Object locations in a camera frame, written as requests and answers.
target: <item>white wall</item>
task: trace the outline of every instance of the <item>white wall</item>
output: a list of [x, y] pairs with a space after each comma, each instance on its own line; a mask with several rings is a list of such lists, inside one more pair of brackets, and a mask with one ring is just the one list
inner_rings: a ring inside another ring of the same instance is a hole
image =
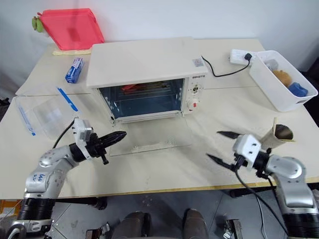
[[258, 37], [300, 70], [319, 56], [319, 0], [1, 0], [0, 96], [15, 92], [51, 42], [32, 17], [79, 7], [93, 11], [107, 41]]

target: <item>pink container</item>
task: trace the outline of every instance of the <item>pink container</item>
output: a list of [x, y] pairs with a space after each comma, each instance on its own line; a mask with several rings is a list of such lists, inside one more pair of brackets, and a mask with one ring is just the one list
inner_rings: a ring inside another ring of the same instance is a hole
[[39, 17], [61, 50], [85, 50], [104, 37], [89, 8], [45, 10]]

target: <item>black cable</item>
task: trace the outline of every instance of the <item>black cable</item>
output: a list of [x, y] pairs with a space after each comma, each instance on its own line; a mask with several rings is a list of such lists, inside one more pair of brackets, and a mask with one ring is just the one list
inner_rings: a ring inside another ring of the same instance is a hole
[[269, 177], [267, 177], [267, 179], [268, 179], [268, 182], [269, 182], [269, 184], [271, 186], [271, 191], [273, 192], [274, 197], [275, 197], [275, 199], [276, 199], [276, 201], [277, 201], [277, 203], [279, 205], [278, 198], [277, 198], [277, 195], [276, 195], [276, 192], [275, 192], [275, 186], [273, 185], [273, 182], [270, 180]]
[[258, 203], [258, 206], [259, 206], [260, 216], [261, 216], [261, 234], [263, 235], [264, 239], [268, 239], [267, 234], [266, 234], [266, 229], [265, 229], [265, 219], [264, 219], [263, 209], [261, 208], [260, 201], [259, 201], [259, 199], [257, 197], [256, 197], [256, 200], [257, 200], [257, 203]]
[[279, 220], [277, 214], [274, 212], [274, 210], [269, 206], [268, 203], [265, 202], [264, 199], [262, 199], [262, 197], [260, 197], [252, 188], [250, 188], [246, 183], [244, 183], [244, 181], [239, 177], [238, 175], [238, 171], [235, 171], [236, 177], [238, 178], [239, 182], [248, 189], [249, 192], [251, 192], [252, 194], [254, 194], [268, 209], [269, 211], [274, 215], [274, 217], [276, 218], [276, 220], [279, 222], [280, 226], [283, 228], [283, 230], [285, 231], [285, 233], [288, 235], [287, 229], [286, 227], [283, 225], [283, 223]]
[[215, 75], [214, 70], [213, 70], [213, 67], [211, 66], [210, 62], [207, 61], [203, 56], [201, 56], [201, 57], [202, 57], [203, 60], [206, 61], [207, 64], [210, 66], [211, 72], [213, 73], [214, 77], [222, 77], [222, 76], [230, 76], [230, 75], [233, 75], [233, 74], [236, 74], [236, 73], [238, 73], [238, 72], [240, 72], [240, 71], [245, 70], [245, 69], [249, 66], [249, 64], [250, 64], [250, 59], [252, 58], [252, 55], [249, 54], [249, 53], [247, 53], [247, 54], [245, 55], [245, 59], [248, 61], [248, 64], [247, 64], [244, 68], [242, 68], [242, 69], [240, 69], [240, 70], [238, 70], [238, 71], [234, 71], [234, 72], [232, 72], [232, 73], [223, 74], [223, 75], [218, 75], [218, 76]]
[[74, 124], [74, 120], [71, 122], [71, 124], [62, 132], [62, 134], [60, 134], [59, 138], [56, 140], [56, 142], [54, 143], [53, 148], [55, 148], [57, 146], [57, 144], [59, 143], [60, 139], [64, 136], [64, 134], [72, 127], [72, 125]]
[[12, 225], [9, 230], [6, 233], [5, 238], [9, 238], [10, 234], [13, 232], [14, 229], [18, 229], [19, 232], [18, 233], [14, 233], [14, 236], [12, 238], [15, 239], [25, 239], [26, 238], [26, 228], [24, 225], [22, 224], [14, 224]]

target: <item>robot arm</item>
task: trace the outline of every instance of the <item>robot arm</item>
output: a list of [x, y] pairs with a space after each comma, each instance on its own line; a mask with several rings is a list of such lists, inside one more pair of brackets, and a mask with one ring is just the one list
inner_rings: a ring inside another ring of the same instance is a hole
[[[81, 119], [74, 120], [72, 129], [76, 142], [47, 151], [26, 180], [22, 208], [13, 227], [23, 225], [27, 235], [43, 235], [50, 230], [55, 199], [61, 192], [68, 171], [92, 157], [101, 157], [107, 164], [105, 148], [126, 136], [126, 132], [117, 131], [99, 138], [88, 121]], [[8, 238], [17, 233], [18, 227], [10, 232]]]
[[248, 134], [238, 136], [233, 150], [236, 163], [231, 165], [213, 155], [208, 156], [234, 172], [245, 166], [248, 170], [256, 169], [258, 177], [273, 177], [277, 183], [276, 196], [289, 238], [319, 238], [319, 211], [305, 181], [304, 165], [295, 158], [270, 156], [260, 151], [260, 142]]

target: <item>person's leg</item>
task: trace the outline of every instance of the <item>person's leg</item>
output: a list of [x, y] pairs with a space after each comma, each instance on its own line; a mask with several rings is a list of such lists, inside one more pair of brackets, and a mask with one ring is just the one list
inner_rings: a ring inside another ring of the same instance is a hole
[[208, 239], [203, 216], [195, 209], [188, 209], [184, 218], [183, 239]]
[[138, 238], [142, 236], [144, 213], [135, 212], [128, 214], [115, 228], [112, 239]]

